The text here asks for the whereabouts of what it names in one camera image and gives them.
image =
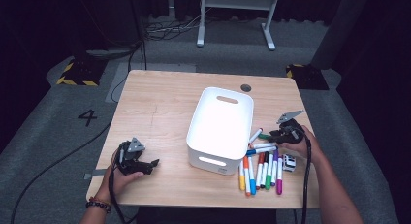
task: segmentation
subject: gray carpet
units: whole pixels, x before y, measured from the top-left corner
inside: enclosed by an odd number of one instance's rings
[[[263,19],[249,22],[213,22],[205,30],[205,46],[196,47],[197,29],[168,41],[149,41],[146,59],[152,64],[193,65],[199,73],[285,77],[291,63],[308,63],[327,28],[322,23],[274,22],[276,51],[269,51],[261,32]],[[0,223],[10,222],[24,187],[38,173],[69,152],[87,143],[110,123],[116,103],[106,102],[119,67],[128,58],[109,62],[100,86],[56,85],[69,62],[62,61],[47,75],[51,90],[26,119],[0,155]],[[136,53],[132,63],[140,66]],[[336,173],[358,206],[365,223],[397,223],[390,190],[355,121],[335,91],[340,77],[323,72],[328,91],[301,90],[313,129]],[[89,110],[97,119],[86,126],[78,116]],[[40,176],[21,199],[15,223],[77,223],[85,211],[89,181],[85,173],[95,168],[107,131]],[[122,207],[127,216],[134,207]],[[278,223],[294,223],[291,210],[279,210]],[[308,223],[320,223],[320,212],[311,209]],[[107,223],[119,223],[115,213]]]

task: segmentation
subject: human arm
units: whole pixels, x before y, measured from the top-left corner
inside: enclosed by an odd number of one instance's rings
[[[363,223],[356,206],[336,176],[330,161],[321,150],[317,139],[305,126],[301,127],[306,137],[311,141],[311,162],[317,172],[322,222]],[[305,158],[307,157],[305,140],[299,144],[284,143],[280,147],[288,148],[298,152]]]
[[[103,177],[102,184],[100,185],[99,190],[97,191],[94,198],[102,201],[104,203],[111,203],[110,191],[109,191],[109,177],[112,169],[112,162],[114,159],[114,155],[111,159],[111,164],[107,167],[106,172]],[[121,173],[118,169],[114,170],[114,185],[113,185],[113,192],[114,195],[118,195],[123,191],[123,189],[132,181],[138,179],[139,177],[143,176],[144,173],[136,172],[133,174],[129,174],[125,176]],[[106,221],[107,212],[104,208],[100,207],[89,207],[87,208],[84,216],[81,219],[80,224],[87,224],[87,223],[105,223]]]

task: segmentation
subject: bracelet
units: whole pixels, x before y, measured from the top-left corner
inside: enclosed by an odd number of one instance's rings
[[[96,197],[90,197],[90,199],[88,199],[88,201],[89,201],[89,202],[104,203],[104,204],[106,204],[106,205],[108,205],[108,206],[111,206],[111,203],[110,203],[110,202],[106,202],[106,201],[104,201],[104,200],[100,200],[100,199],[98,199],[98,198],[96,198]]]
[[[100,200],[98,200],[98,199],[96,199],[96,198],[93,198],[93,197],[91,197],[90,199],[89,199],[89,202],[87,202],[86,204],[85,204],[85,207],[86,208],[89,208],[89,207],[99,207],[99,208],[103,208],[103,209],[105,209],[106,210],[106,213],[110,213],[111,212],[111,205],[110,205],[110,203],[105,203],[105,202],[102,202],[102,201],[100,201]]]

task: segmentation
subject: white plastic bin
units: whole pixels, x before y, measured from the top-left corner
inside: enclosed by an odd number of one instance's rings
[[[232,175],[250,137],[254,101],[243,93],[208,87],[203,91],[187,134],[192,166]]]

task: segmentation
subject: orange marker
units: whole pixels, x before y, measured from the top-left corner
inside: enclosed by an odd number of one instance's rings
[[[242,158],[242,162],[244,163],[244,175],[245,175],[245,196],[251,196],[251,189],[250,189],[250,174],[248,172],[248,157],[244,156]]]

